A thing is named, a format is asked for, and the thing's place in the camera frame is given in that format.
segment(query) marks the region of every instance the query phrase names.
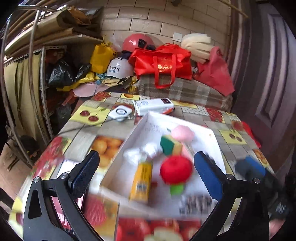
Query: pink plush toy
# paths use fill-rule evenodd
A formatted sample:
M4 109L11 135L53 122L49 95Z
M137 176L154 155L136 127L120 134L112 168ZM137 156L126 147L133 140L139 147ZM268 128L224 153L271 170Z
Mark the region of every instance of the pink plush toy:
M190 143L194 138L194 132L188 126L178 125L172 130L171 136L176 141Z

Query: bag handle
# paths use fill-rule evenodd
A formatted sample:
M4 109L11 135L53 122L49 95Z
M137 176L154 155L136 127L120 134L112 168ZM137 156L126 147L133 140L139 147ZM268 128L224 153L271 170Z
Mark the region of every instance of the bag handle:
M159 72L158 72L158 64L157 64L157 56L153 56L153 64L154 64L154 78L155 78L155 87L157 89L164 89L170 87L176 78L176 55L172 55L172 71L171 71L171 82L169 84L160 85L159 84Z

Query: yellow bag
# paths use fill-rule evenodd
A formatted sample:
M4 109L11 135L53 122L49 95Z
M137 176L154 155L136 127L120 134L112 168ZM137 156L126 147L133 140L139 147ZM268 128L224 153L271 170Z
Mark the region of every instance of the yellow bag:
M70 91L73 90L75 88L77 88L80 84L82 83L88 83L88 82L94 82L94 72L88 72L87 75L83 78L78 80L77 82L75 82L74 84L70 85L70 86L64 86L63 88L57 88L57 91Z
M90 60L91 71L97 74L107 71L110 61L116 57L116 51L110 47L111 44L107 42L96 45Z

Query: wall switch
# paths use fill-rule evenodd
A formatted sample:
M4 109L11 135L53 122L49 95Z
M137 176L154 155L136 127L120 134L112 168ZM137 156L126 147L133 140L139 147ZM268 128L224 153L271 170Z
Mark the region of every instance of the wall switch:
M181 42L183 34L175 33L173 34L173 40L177 42Z

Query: plaid fabric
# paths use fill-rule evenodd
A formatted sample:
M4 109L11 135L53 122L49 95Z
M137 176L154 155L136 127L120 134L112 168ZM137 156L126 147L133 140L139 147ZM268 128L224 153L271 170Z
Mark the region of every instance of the plaid fabric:
M160 84L170 82L170 76L160 75ZM171 100L192 103L204 107L230 111L232 95L223 96L215 89L196 80L176 78L175 82L165 89L157 89L154 84L154 75L142 75L136 84L139 95L155 98L169 98Z

